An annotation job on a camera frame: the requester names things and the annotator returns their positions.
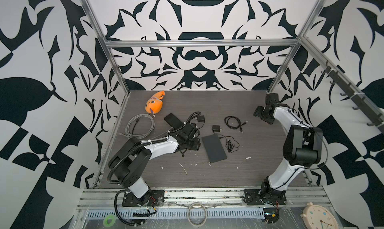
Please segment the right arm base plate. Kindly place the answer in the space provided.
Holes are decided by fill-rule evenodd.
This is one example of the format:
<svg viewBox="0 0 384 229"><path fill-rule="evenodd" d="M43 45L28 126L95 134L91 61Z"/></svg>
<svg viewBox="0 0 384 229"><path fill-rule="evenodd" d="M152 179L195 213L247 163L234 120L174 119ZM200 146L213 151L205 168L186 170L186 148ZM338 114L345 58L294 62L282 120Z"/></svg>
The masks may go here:
<svg viewBox="0 0 384 229"><path fill-rule="evenodd" d="M286 204L286 191L272 191L270 193L262 194L261 189L245 189L243 201L249 206L254 205L269 205Z"/></svg>

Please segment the black rectangular box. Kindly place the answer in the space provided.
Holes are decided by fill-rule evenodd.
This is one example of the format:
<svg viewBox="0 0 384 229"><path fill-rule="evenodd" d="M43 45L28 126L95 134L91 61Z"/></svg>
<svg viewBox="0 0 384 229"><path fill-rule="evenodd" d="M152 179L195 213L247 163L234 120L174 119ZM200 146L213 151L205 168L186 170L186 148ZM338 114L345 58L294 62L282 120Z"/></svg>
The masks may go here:
<svg viewBox="0 0 384 229"><path fill-rule="evenodd" d="M228 158L218 135L202 137L202 141L211 164Z"/></svg>

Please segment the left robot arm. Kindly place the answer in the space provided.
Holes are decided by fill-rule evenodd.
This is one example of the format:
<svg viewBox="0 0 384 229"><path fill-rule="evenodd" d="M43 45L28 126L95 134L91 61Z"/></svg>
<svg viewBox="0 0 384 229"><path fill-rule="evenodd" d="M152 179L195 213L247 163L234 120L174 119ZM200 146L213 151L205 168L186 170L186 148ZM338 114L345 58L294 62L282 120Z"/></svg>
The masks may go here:
<svg viewBox="0 0 384 229"><path fill-rule="evenodd" d="M198 133L195 123L184 123L182 127L170 131L160 139L129 139L110 159L107 182L122 186L124 192L131 192L141 202L147 200L151 189L142 174L149 161L177 152L184 155L187 150L197 151L201 145Z"/></svg>

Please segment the black network switch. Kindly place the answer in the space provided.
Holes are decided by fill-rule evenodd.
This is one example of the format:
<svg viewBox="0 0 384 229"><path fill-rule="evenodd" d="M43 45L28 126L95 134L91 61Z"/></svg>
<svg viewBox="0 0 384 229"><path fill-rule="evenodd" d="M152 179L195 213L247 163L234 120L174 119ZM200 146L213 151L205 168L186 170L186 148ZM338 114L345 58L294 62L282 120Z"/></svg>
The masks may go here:
<svg viewBox="0 0 384 229"><path fill-rule="evenodd" d="M167 116L165 116L164 120L174 129L178 129L184 125L184 123L173 113L169 113Z"/></svg>

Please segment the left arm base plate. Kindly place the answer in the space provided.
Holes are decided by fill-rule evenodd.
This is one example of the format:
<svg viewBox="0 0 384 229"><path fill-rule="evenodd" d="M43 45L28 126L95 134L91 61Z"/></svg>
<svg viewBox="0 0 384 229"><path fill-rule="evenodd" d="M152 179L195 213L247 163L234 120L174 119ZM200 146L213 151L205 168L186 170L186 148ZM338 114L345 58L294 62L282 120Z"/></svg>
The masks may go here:
<svg viewBox="0 0 384 229"><path fill-rule="evenodd" d="M149 189L141 198L137 198L133 193L126 192L123 197L123 207L147 206L156 207L164 202L164 190Z"/></svg>

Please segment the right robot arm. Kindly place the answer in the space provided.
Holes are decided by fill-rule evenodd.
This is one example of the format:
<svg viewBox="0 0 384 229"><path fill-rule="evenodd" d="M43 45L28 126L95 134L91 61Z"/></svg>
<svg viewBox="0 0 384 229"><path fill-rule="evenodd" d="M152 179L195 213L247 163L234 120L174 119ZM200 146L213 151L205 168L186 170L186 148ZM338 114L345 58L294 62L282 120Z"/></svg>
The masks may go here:
<svg viewBox="0 0 384 229"><path fill-rule="evenodd" d="M256 108L254 116L270 125L279 121L286 133L286 140L283 145L284 158L274 173L266 177L259 195L282 197L299 173L320 162L323 131L301 120L294 109L280 102L276 93L266 94L265 104Z"/></svg>

